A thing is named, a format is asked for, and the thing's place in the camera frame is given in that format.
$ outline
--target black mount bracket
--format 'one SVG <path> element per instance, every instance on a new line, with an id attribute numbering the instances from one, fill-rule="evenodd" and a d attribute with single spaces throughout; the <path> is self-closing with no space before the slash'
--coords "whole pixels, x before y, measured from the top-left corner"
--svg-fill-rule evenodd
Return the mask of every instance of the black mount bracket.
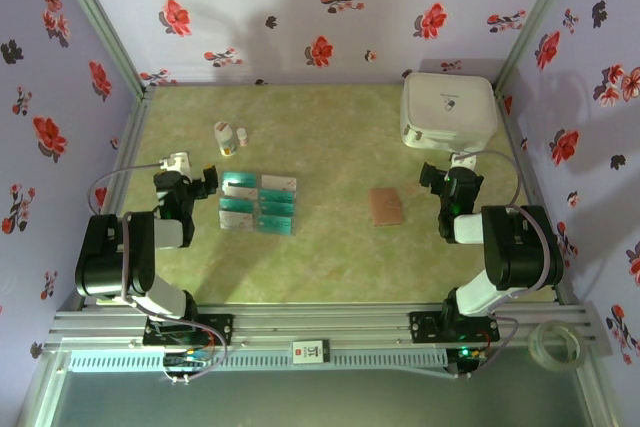
<path id="1" fill-rule="evenodd" d="M 233 315 L 231 314 L 198 314 L 196 322 L 213 327 L 224 337 L 227 345 L 233 337 Z M 142 344 L 153 347 L 204 347 L 209 343 L 209 335 L 195 327 L 173 322 L 157 322 L 147 319 Z M 221 345 L 215 338 L 214 345 Z"/>
<path id="2" fill-rule="evenodd" d="M 466 317 L 458 312 L 456 289 L 442 303 L 442 310 L 410 312 L 409 330 L 414 344 L 491 342 L 500 340 L 497 323 L 489 317 Z"/>

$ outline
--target robotic arm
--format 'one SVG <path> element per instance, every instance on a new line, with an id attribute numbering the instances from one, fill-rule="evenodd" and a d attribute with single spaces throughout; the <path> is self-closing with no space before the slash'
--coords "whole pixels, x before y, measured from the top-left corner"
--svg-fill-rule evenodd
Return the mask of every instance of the robotic arm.
<path id="1" fill-rule="evenodd" d="M 127 292 L 151 312 L 192 321 L 198 315 L 193 297 L 156 274 L 155 250 L 189 247 L 195 231 L 191 217 L 194 203 L 216 192 L 218 176 L 215 167 L 210 167 L 204 169 L 203 179 L 192 179 L 185 152 L 172 154 L 162 161 L 161 168 L 153 177 L 156 209 L 128 214 Z M 92 216 L 76 266 L 78 292 L 99 299 L 119 298 L 122 266 L 122 220 L 115 215 Z"/>
<path id="2" fill-rule="evenodd" d="M 542 243 L 520 209 L 541 228 L 550 253 L 548 272 L 538 288 L 558 284 L 563 275 L 562 257 L 543 207 L 483 206 L 473 214 L 484 180 L 473 172 L 474 167 L 475 157 L 458 160 L 454 155 L 447 172 L 425 163 L 420 174 L 420 184 L 431 187 L 431 193 L 440 198 L 440 235 L 449 243 L 483 244 L 485 260 L 484 270 L 468 284 L 454 288 L 443 301 L 442 312 L 427 322 L 431 341 L 458 341 L 480 330 L 492 334 L 492 341 L 498 340 L 497 330 L 489 327 L 489 316 L 498 305 L 539 283 L 544 267 Z"/>

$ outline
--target white label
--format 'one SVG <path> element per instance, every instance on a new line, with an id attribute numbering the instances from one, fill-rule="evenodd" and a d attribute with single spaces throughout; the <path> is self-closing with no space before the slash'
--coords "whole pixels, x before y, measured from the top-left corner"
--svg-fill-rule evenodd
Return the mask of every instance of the white label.
<path id="1" fill-rule="evenodd" d="M 235 197 L 236 199 L 258 200 L 258 189 L 249 189 L 247 187 L 233 187 L 231 185 L 222 186 L 224 195 Z"/>
<path id="2" fill-rule="evenodd" d="M 324 347 L 322 340 L 294 341 L 291 344 L 291 354 L 294 364 L 322 364 L 324 363 Z"/>
<path id="3" fill-rule="evenodd" d="M 279 177 L 277 175 L 263 175 L 262 188 L 267 190 L 286 190 L 295 192 L 297 181 L 294 177 Z"/>
<path id="4" fill-rule="evenodd" d="M 219 211 L 220 227 L 229 230 L 253 230 L 253 215 L 241 212 Z"/>

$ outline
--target brown card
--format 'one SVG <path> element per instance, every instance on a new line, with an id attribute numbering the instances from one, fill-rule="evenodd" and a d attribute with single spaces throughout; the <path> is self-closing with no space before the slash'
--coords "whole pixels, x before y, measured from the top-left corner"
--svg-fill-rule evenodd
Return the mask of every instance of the brown card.
<path id="1" fill-rule="evenodd" d="M 400 196 L 394 188 L 371 189 L 369 207 L 374 227 L 399 225 L 404 222 Z"/>

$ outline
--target medicine blister pack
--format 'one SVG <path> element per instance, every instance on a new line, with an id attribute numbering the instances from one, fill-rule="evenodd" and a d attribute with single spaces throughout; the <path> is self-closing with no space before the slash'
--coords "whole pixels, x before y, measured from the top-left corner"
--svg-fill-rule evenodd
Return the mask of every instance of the medicine blister pack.
<path id="1" fill-rule="evenodd" d="M 295 178 L 224 172 L 221 187 L 222 229 L 293 235 Z"/>

